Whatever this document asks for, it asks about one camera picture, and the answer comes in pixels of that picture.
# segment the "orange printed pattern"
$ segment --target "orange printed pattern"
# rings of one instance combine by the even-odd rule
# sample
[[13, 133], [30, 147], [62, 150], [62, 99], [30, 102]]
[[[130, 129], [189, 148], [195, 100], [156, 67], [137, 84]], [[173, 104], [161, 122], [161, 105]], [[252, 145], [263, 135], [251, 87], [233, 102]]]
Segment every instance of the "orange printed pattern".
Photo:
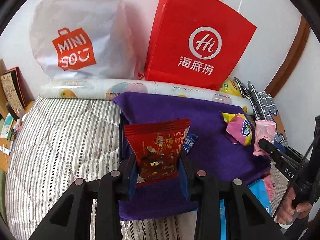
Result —
[[82, 28], [71, 32], [63, 28], [58, 30], [58, 34], [52, 43], [58, 54], [59, 68], [77, 70], [96, 64], [92, 43]]

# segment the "yellow candy wrapper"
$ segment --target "yellow candy wrapper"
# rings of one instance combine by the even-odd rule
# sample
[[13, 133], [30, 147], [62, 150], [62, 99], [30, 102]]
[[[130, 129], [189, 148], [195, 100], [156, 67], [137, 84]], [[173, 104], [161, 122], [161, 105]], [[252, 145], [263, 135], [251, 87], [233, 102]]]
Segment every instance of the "yellow candy wrapper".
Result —
[[219, 89], [220, 92], [224, 92], [237, 97], [242, 97], [238, 85], [230, 79], [227, 79]]

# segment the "bed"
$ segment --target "bed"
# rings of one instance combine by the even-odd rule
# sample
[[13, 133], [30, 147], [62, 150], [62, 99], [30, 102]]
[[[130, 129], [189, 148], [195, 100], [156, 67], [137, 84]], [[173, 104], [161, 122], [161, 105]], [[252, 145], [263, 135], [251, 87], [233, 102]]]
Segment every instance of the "bed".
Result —
[[[100, 179], [116, 169], [120, 108], [110, 100], [39, 96], [18, 135], [6, 177], [8, 226], [17, 240], [27, 240], [77, 178]], [[274, 212], [286, 181], [276, 171]], [[95, 234], [96, 202], [90, 239]], [[123, 239], [193, 239], [196, 212], [158, 220], [122, 221]]]

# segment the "finger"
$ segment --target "finger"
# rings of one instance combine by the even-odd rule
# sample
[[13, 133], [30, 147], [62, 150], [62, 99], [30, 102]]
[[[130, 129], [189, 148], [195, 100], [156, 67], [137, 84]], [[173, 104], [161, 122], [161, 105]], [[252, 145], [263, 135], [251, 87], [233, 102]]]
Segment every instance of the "finger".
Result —
[[284, 219], [282, 217], [279, 217], [277, 216], [277, 220], [278, 220], [278, 223], [282, 224], [282, 225], [285, 225], [287, 222], [284, 221]]
[[294, 199], [296, 198], [296, 194], [295, 194], [293, 188], [291, 188], [291, 189], [289, 190], [289, 193], [288, 193], [287, 197], [289, 197], [291, 200], [294, 200]]
[[300, 203], [296, 208], [297, 212], [300, 213], [298, 218], [305, 218], [310, 213], [311, 208], [312, 205], [309, 202]]
[[308, 214], [310, 213], [310, 211], [305, 211], [305, 212], [302, 212], [298, 215], [298, 218], [299, 219], [303, 219], [305, 218]]
[[312, 205], [309, 202], [303, 202], [300, 203], [299, 205], [297, 205], [296, 211], [298, 213], [302, 213], [302, 212], [309, 212], [312, 208]]
[[283, 209], [281, 209], [278, 214], [279, 214], [279, 218], [282, 218], [282, 219], [285, 221], [285, 224], [286, 224], [287, 222], [291, 222], [291, 221], [292, 221], [292, 216], [289, 215], [289, 214], [288, 214], [286, 211], [284, 211]]
[[284, 199], [284, 202], [282, 204], [282, 207], [281, 207], [285, 212], [288, 213], [288, 215], [293, 215], [294, 214], [294, 208], [292, 206], [292, 200], [288, 197], [286, 197]]

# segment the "wooden frame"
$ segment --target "wooden frame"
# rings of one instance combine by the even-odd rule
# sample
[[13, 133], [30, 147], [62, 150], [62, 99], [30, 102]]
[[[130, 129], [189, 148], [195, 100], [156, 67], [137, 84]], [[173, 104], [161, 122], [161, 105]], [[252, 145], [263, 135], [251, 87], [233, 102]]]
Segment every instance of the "wooden frame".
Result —
[[306, 19], [301, 16], [298, 32], [293, 40], [289, 52], [276, 75], [265, 89], [265, 92], [270, 94], [273, 98], [278, 94], [283, 85], [287, 82], [292, 71], [295, 69], [307, 44], [309, 34], [310, 25], [307, 23]]

